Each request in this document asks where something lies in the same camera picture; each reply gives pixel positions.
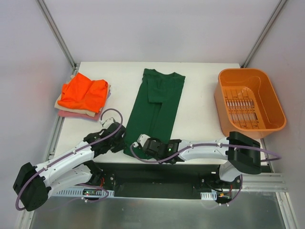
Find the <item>dark green t shirt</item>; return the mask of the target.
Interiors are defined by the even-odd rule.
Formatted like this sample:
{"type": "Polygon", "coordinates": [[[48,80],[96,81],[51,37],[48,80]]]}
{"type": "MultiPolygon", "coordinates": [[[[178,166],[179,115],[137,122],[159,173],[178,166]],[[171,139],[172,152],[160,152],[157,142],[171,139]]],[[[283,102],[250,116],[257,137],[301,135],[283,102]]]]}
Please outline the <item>dark green t shirt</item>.
{"type": "Polygon", "coordinates": [[[144,69],[142,83],[129,117],[123,153],[133,156],[130,146],[141,134],[170,140],[185,76],[178,73],[163,74],[155,69],[144,69]]]}

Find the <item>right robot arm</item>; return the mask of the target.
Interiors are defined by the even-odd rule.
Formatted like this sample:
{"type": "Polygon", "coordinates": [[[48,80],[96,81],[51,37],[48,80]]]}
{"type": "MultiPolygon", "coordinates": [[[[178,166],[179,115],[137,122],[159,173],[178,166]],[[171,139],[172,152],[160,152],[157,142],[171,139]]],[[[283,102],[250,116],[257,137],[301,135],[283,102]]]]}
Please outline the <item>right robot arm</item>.
{"type": "Polygon", "coordinates": [[[214,182],[219,188],[226,188],[240,175],[258,175],[261,170],[260,143],[239,132],[212,142],[188,141],[181,139],[163,143],[157,138],[140,135],[137,143],[144,154],[160,163],[175,164],[195,159],[219,159],[220,165],[214,182]]]}

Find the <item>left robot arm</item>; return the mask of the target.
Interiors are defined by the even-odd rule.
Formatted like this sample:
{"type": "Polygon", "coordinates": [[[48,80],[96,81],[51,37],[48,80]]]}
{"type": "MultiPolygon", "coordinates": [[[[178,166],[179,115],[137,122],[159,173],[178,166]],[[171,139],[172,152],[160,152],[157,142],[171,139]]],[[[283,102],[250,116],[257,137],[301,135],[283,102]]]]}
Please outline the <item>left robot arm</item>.
{"type": "Polygon", "coordinates": [[[61,156],[35,166],[30,162],[24,164],[13,184],[16,209],[36,210],[53,194],[74,185],[101,187],[104,178],[94,158],[122,150],[125,132],[123,125],[109,119],[101,131],[88,134],[61,156]]]}

